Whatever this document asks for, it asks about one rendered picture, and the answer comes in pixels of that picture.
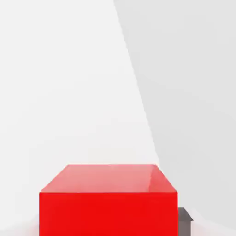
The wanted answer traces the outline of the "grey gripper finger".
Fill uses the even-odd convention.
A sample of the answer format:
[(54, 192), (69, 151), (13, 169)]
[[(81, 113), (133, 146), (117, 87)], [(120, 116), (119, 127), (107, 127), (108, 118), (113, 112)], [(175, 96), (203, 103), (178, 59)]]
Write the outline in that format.
[(184, 207), (179, 207), (178, 236), (207, 236), (207, 229), (201, 218), (192, 217)]

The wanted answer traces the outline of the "small red cube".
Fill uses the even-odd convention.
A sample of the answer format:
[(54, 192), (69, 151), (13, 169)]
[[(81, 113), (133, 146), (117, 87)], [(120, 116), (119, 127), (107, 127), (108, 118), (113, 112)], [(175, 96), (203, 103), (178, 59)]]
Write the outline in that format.
[(177, 199), (153, 164), (68, 165), (39, 193), (39, 236), (178, 236)]

